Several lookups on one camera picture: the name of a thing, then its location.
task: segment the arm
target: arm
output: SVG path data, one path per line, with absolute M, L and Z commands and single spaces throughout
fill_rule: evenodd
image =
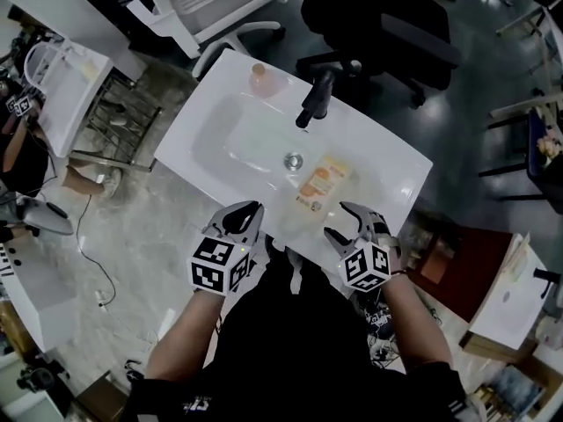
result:
M 383 285 L 395 329 L 398 350 L 407 372 L 431 362 L 451 365 L 451 353 L 442 330 L 430 316 L 413 283 L 404 274 Z
M 8 120 L 6 121 L 4 126 L 2 127 L 2 134 L 3 135 L 9 135 L 11 133 L 17 119 L 18 119 L 18 116 L 15 113 L 10 114 L 10 117 L 8 118 Z
M 209 342 L 225 298 L 207 291 L 195 293 L 178 321 L 149 358 L 146 378 L 185 382 L 203 368 Z
M 11 171 L 12 167 L 18 159 L 19 152 L 24 145 L 24 140 L 26 139 L 27 125 L 25 118 L 19 122 L 16 133 L 11 138 L 6 151 L 4 152 L 4 158 L 2 162 L 2 172 L 6 173 Z

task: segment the faucet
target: faucet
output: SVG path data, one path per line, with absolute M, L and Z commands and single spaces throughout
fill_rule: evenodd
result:
M 326 116 L 333 93 L 333 85 L 334 74 L 330 70 L 326 70 L 323 75 L 315 78 L 311 91 L 301 104 L 303 110 L 296 119 L 298 127 L 307 128 L 312 117 L 323 119 Z

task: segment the wire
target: wire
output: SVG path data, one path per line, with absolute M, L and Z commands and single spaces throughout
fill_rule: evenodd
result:
M 86 255 L 83 251 L 82 251 L 82 247 L 80 246 L 80 241 L 78 240 L 79 238 L 79 232 L 80 232 L 80 222 L 82 221 L 82 219 L 84 218 L 84 215 L 86 214 L 86 211 L 88 210 L 88 207 L 90 206 L 90 202 L 91 202 L 91 196 L 88 197 L 88 203 L 86 203 L 86 206 L 84 208 L 84 211 L 82 212 L 82 215 L 80 216 L 80 218 L 78 219 L 78 225 L 77 225 L 77 246 L 78 249 L 80 250 L 80 253 L 82 253 L 82 256 L 85 257 L 86 259 L 88 259 L 88 261 L 90 261 L 91 263 L 94 263 L 96 266 L 99 267 L 99 269 L 104 273 L 104 275 L 106 276 L 107 280 L 110 282 L 110 284 L 112 285 L 112 289 L 113 289 L 113 295 L 112 298 L 109 299 L 107 302 L 101 302 L 99 303 L 100 307 L 103 306 L 107 306 L 109 305 L 111 302 L 113 302 L 113 300 L 115 300 L 115 297 L 117 296 L 117 290 L 115 289 L 115 284 L 113 283 L 113 280 L 111 279 L 111 277 L 108 275 L 108 273 L 106 272 L 106 269 L 104 269 L 104 267 L 95 259 L 90 258 L 88 255 Z

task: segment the white sink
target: white sink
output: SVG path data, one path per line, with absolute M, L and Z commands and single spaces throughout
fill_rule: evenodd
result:
M 256 62 L 225 50 L 172 123 L 155 157 L 225 206 L 242 200 L 263 203 L 262 229 L 281 237 L 279 220 L 299 184 L 324 154 L 336 156 L 354 169 L 341 198 L 380 212 L 397 234 L 432 163 L 336 98 L 324 119 L 311 120 L 306 131 L 297 128 L 295 120 L 311 85 L 268 66 L 283 86 L 271 98 L 259 98 L 249 85 Z M 292 153 L 303 159 L 296 171 L 283 161 Z M 336 206 L 324 224 L 284 240 L 336 273 L 339 258 L 325 240 L 323 226 L 352 236 L 356 221 Z

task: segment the gray floor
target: gray floor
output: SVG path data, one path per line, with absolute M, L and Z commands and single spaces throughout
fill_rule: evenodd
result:
M 252 15 L 287 27 L 286 38 L 278 45 L 266 44 L 262 34 L 247 35 L 245 44 L 255 57 L 294 72 L 297 59 L 330 51 L 303 22 L 302 1 L 272 4 Z M 390 76 L 377 76 L 372 78 L 367 114 L 434 162 L 421 203 L 472 227 L 529 231 L 545 265 L 558 271 L 563 259 L 563 217 L 544 201 L 501 203 L 492 198 L 538 193 L 525 171 L 496 178 L 477 176 L 479 171 L 523 160 L 512 149 L 524 145 L 524 125 L 488 132 L 485 127 L 492 109 L 529 98 L 533 87 L 541 87 L 541 72 L 528 73 L 540 59 L 537 39 L 518 30 L 504 38 L 495 35 L 498 28 L 524 14 L 530 0 L 514 0 L 513 8 L 499 0 L 436 1 L 448 11 L 452 44 L 464 58 L 449 89 L 428 90 L 426 104 L 413 110 L 405 86 Z
M 302 1 L 271 4 L 252 15 L 257 20 L 278 20 L 288 29 L 278 44 L 269 42 L 267 34 L 249 33 L 243 41 L 253 55 L 293 72 L 299 57 L 328 50 L 301 20 Z M 506 39 L 494 34 L 496 28 L 525 11 L 525 2 L 510 10 L 498 0 L 441 3 L 450 14 L 453 43 L 464 56 L 450 88 L 442 93 L 430 91 L 427 103 L 414 111 L 408 107 L 409 90 L 388 76 L 375 77 L 369 116 L 434 162 L 421 203 L 474 227 L 530 231 L 540 257 L 557 270 L 562 219 L 541 201 L 497 203 L 491 199 L 495 194 L 525 192 L 529 185 L 525 173 L 495 179 L 477 177 L 480 170 L 515 161 L 510 155 L 512 146 L 523 141 L 521 130 L 486 132 L 484 127 L 491 109 L 528 97 L 537 85 L 527 74 L 527 68 L 539 59 L 535 41 L 521 33 Z M 165 110 L 146 142 L 146 160 L 193 89 L 189 80 L 168 73 L 153 73 L 149 85 Z M 90 176 L 100 173 L 97 169 L 86 172 Z M 76 227 L 87 199 L 61 188 L 44 193 L 69 213 Z M 151 174 L 127 174 L 113 199 L 92 199 L 79 240 L 84 251 L 101 261 L 115 281 L 118 295 L 107 313 L 98 308 L 95 292 L 108 297 L 110 287 L 101 271 L 80 256 L 76 239 L 45 233 L 36 241 L 77 290 L 75 337 L 57 349 L 69 368 L 73 390 L 84 389 L 108 369 L 125 382 L 125 359 L 146 361 L 168 309 L 178 314 L 192 294 L 186 276 L 186 247 L 218 208 L 162 164 Z M 245 288 L 259 278 L 264 263 L 262 258 L 253 281 L 245 283 Z M 228 298 L 223 313 L 239 296 Z M 433 304 L 444 321 L 442 328 L 454 353 L 455 367 L 466 388 L 475 389 L 499 364 L 461 352 L 457 342 L 467 324 Z

